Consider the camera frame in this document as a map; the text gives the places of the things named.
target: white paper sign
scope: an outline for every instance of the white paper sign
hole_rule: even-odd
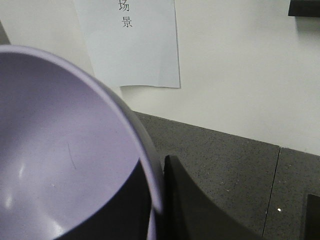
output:
[[[97,79],[180,88],[174,0],[73,0]]]

